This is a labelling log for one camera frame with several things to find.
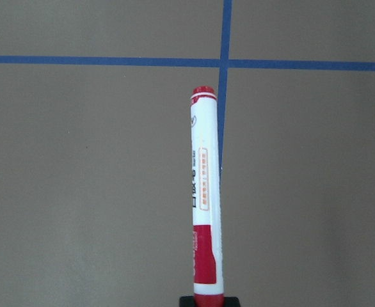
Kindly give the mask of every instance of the marker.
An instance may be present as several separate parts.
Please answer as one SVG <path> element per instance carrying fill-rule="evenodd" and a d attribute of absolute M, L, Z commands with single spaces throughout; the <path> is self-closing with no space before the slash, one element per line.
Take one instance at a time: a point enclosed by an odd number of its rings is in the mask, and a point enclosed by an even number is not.
<path fill-rule="evenodd" d="M 214 90 L 191 97 L 194 298 L 198 307 L 222 307 L 218 106 Z"/>

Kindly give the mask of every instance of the vertical blue line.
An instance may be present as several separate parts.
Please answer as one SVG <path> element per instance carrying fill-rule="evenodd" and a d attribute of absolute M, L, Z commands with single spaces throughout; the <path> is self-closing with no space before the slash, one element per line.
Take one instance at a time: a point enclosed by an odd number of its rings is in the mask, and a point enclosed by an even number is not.
<path fill-rule="evenodd" d="M 218 139 L 220 178 L 223 160 L 223 131 L 225 128 L 228 51 L 230 45 L 230 25 L 232 21 L 232 2 L 233 0 L 224 0 L 223 2 L 223 19 L 221 25 L 220 68 L 218 88 Z"/>

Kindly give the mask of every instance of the black object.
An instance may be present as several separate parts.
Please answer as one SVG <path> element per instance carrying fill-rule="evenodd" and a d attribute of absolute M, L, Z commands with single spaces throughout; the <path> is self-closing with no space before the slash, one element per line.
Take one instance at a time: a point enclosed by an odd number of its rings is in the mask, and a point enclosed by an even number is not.
<path fill-rule="evenodd" d="M 196 307 L 193 296 L 181 296 L 179 299 L 179 307 Z M 232 297 L 225 297 L 223 307 L 240 307 L 239 299 Z"/>

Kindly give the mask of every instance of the gray floor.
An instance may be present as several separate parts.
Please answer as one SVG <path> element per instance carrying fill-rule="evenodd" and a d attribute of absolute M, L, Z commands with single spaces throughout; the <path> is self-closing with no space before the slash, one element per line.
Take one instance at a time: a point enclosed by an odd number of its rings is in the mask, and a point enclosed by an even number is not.
<path fill-rule="evenodd" d="M 221 1 L 0 1 L 0 55 L 218 58 Z M 375 3 L 235 1 L 231 58 L 375 61 Z M 0 307 L 192 293 L 189 96 L 217 68 L 0 64 Z M 226 295 L 375 306 L 375 73 L 230 69 Z"/>

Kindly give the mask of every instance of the blue line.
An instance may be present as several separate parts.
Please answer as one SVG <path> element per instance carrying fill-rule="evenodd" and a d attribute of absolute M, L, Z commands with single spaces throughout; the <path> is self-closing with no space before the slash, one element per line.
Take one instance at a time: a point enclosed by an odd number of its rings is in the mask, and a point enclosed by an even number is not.
<path fill-rule="evenodd" d="M 0 56 L 0 63 L 53 65 L 125 65 L 160 67 L 219 67 L 219 59 L 111 58 L 91 56 Z"/>
<path fill-rule="evenodd" d="M 272 59 L 230 59 L 230 68 L 267 68 L 300 70 L 355 70 L 375 72 L 375 62 L 285 61 Z"/>
<path fill-rule="evenodd" d="M 219 88 L 218 88 L 218 141 L 219 141 L 219 173 L 221 178 L 223 161 L 223 137 L 225 129 L 225 111 L 227 94 L 228 75 L 228 52 L 230 45 L 230 25 L 232 20 L 232 0 L 223 2 L 223 19 L 221 25 L 220 44 L 220 68 L 219 68 Z"/>

